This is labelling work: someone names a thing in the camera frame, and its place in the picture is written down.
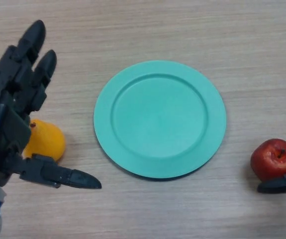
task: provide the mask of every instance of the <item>tabletop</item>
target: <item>tabletop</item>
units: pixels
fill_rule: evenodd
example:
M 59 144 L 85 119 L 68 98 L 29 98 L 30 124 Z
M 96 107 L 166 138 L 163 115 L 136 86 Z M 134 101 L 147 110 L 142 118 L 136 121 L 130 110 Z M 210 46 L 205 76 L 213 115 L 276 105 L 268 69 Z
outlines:
M 256 192 L 250 155 L 286 140 L 286 0 L 0 0 L 0 57 L 35 20 L 41 54 L 57 53 L 48 98 L 33 117 L 64 132 L 61 165 L 101 190 L 44 187 L 13 175 L 3 187 L 1 239 L 283 239 L 286 195 Z M 123 68 L 172 60 L 206 75 L 227 109 L 227 132 L 199 171 L 168 182 L 117 168 L 93 129 L 97 97 Z

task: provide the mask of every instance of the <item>orange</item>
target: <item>orange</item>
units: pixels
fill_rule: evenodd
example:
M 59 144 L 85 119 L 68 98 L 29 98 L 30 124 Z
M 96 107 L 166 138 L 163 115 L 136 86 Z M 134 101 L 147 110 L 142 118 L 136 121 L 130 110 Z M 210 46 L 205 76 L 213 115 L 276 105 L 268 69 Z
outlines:
M 62 131 L 54 124 L 39 119 L 32 119 L 30 123 L 31 137 L 23 157 L 31 157 L 32 154 L 41 154 L 52 157 L 58 161 L 66 147 L 65 137 Z

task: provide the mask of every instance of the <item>green plate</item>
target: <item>green plate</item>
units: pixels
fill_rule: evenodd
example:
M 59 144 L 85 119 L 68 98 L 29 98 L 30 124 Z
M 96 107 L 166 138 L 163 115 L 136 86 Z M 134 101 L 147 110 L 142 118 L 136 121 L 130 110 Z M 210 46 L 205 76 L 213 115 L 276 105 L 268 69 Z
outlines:
M 115 75 L 100 93 L 94 128 L 105 153 L 131 173 L 179 177 L 204 165 L 226 131 L 215 86 L 195 69 L 148 61 Z

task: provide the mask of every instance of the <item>red apple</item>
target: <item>red apple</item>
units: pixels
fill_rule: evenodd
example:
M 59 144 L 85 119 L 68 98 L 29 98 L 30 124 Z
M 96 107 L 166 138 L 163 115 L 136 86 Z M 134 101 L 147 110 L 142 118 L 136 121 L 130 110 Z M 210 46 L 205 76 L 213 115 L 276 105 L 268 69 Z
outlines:
M 251 155 L 251 168 L 261 181 L 286 174 L 286 141 L 272 138 L 262 143 Z

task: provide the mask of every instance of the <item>apple stem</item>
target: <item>apple stem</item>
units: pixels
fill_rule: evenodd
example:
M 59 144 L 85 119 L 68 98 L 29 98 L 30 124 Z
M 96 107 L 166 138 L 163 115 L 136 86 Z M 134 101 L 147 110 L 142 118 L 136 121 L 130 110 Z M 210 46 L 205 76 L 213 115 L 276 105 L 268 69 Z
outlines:
M 285 153 L 286 151 L 284 149 L 281 149 L 280 154 L 278 155 L 278 158 L 281 158 L 281 156 Z

